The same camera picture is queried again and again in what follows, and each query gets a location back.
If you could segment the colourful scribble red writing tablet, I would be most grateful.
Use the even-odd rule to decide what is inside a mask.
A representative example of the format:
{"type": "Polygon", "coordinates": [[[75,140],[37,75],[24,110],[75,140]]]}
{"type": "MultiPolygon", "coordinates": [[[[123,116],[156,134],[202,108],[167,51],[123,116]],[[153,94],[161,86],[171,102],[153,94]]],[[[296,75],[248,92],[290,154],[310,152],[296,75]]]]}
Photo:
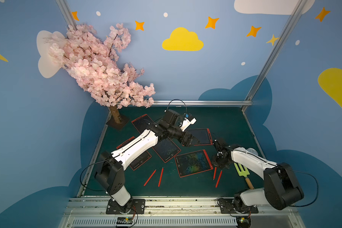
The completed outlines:
{"type": "Polygon", "coordinates": [[[175,164],[180,178],[210,171],[204,150],[175,156],[175,164]]]}

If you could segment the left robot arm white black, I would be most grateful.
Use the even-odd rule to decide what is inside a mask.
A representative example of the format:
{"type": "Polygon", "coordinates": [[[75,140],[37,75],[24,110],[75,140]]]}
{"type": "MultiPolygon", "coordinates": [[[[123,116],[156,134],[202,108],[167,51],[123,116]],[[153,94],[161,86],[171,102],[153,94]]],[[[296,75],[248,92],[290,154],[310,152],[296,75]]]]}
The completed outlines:
{"type": "Polygon", "coordinates": [[[180,115],[174,110],[165,110],[157,122],[151,122],[146,129],[127,145],[111,153],[103,152],[94,164],[94,179],[104,188],[115,209],[121,214],[134,212],[133,198],[125,187],[124,171],[143,152],[167,138],[176,139],[182,146],[190,147],[197,139],[186,129],[195,124],[190,113],[180,115]]]}

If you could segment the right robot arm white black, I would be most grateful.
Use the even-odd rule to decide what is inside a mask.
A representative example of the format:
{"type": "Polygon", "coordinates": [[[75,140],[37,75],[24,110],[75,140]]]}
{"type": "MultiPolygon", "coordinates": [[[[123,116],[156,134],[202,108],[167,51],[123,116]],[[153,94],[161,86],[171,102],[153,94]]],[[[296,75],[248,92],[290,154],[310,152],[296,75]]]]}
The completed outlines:
{"type": "Polygon", "coordinates": [[[231,164],[242,165],[264,182],[262,188],[235,194],[233,210],[248,213],[254,206],[270,205],[281,211],[304,198],[303,189],[289,164],[266,160],[253,148],[228,145],[223,140],[214,139],[213,146],[217,151],[212,160],[213,166],[227,169],[231,164]]]}

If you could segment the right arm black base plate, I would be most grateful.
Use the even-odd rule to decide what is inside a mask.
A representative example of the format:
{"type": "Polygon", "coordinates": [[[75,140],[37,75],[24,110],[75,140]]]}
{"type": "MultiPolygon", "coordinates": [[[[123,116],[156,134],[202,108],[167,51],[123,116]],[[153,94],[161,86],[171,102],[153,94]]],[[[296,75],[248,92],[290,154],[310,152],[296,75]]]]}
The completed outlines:
{"type": "Polygon", "coordinates": [[[246,206],[241,199],[226,199],[218,198],[217,205],[219,206],[221,214],[258,214],[258,208],[254,206],[246,206]]]}

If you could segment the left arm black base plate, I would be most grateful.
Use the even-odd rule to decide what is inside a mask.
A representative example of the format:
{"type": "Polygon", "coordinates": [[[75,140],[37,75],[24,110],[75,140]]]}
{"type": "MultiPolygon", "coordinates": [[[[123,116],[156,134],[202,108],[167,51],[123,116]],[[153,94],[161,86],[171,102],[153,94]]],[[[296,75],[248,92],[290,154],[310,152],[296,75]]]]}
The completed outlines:
{"type": "Polygon", "coordinates": [[[145,210],[145,199],[133,199],[131,198],[124,206],[118,204],[114,199],[110,199],[106,214],[144,214],[145,210]]]}

